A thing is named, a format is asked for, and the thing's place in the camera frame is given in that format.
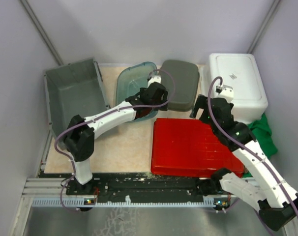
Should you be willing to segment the teal translucent plastic tub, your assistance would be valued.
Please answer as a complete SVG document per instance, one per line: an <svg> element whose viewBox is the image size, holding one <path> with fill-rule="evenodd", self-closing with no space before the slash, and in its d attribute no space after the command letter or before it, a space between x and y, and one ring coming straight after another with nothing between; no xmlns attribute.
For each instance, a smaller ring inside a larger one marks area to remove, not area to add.
<svg viewBox="0 0 298 236"><path fill-rule="evenodd" d="M149 73L156 69L156 64L149 61L124 69L118 76L115 105L146 88Z"/></svg>

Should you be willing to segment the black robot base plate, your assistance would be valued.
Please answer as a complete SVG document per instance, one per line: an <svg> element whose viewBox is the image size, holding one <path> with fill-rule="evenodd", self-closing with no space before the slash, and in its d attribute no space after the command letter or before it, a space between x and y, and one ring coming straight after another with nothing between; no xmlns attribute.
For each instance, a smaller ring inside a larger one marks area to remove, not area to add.
<svg viewBox="0 0 298 236"><path fill-rule="evenodd" d="M208 178L169 177L151 173L93 174L80 185L66 175L38 178L39 204L64 205L81 211L94 207L206 207L225 209L233 196L216 189Z"/></svg>

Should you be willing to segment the large white plastic container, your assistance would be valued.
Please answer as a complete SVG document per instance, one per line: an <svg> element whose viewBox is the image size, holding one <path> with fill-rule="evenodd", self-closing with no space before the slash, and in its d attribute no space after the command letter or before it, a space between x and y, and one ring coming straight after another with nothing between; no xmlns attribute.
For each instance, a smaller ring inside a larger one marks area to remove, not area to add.
<svg viewBox="0 0 298 236"><path fill-rule="evenodd" d="M234 119L250 124L260 120L268 107L262 78L252 54L210 54L206 65L200 67L201 93L207 96L209 86L216 77L233 88Z"/></svg>

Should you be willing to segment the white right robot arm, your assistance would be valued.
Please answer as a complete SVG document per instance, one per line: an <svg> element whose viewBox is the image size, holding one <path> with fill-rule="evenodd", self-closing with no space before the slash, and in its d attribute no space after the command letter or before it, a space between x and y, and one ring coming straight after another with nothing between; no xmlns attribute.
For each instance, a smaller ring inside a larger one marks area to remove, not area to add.
<svg viewBox="0 0 298 236"><path fill-rule="evenodd" d="M215 98L198 95L190 116L195 118L203 110L199 120L211 126L215 137L245 166L258 186L221 168L211 176L212 191L237 196L255 210L266 227L278 231L294 218L298 220L298 191L272 165L249 127L234 120L233 89L219 85L217 91Z"/></svg>

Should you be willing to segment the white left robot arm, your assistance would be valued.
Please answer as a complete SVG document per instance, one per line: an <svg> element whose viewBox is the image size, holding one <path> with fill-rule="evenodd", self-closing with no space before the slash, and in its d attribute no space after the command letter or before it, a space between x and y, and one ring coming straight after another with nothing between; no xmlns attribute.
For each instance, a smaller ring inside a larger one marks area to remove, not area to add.
<svg viewBox="0 0 298 236"><path fill-rule="evenodd" d="M94 153L95 139L123 123L144 118L154 110L167 110L168 91L161 81L161 76L152 76L147 88L141 88L117 106L94 116L72 118L68 127L75 128L65 134L63 141L72 156L76 188L83 195L94 189L89 158Z"/></svg>

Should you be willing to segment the grey-green plastic tub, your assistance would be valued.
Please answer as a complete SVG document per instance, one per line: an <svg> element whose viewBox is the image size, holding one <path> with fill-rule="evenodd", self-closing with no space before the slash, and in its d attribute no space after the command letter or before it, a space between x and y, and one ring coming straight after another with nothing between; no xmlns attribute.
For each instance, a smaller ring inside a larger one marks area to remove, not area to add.
<svg viewBox="0 0 298 236"><path fill-rule="evenodd" d="M162 63L159 75L162 85L169 94L174 95L168 103L168 110L191 110L198 90L198 66L186 61L168 59Z"/></svg>

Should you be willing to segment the red plastic crate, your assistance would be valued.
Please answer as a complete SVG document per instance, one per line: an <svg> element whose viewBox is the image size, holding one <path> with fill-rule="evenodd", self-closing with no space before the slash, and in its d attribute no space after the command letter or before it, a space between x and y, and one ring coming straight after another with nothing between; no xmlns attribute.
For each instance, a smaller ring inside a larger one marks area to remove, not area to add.
<svg viewBox="0 0 298 236"><path fill-rule="evenodd" d="M209 178L221 168L241 177L244 165L196 119L157 118L153 125L151 173Z"/></svg>

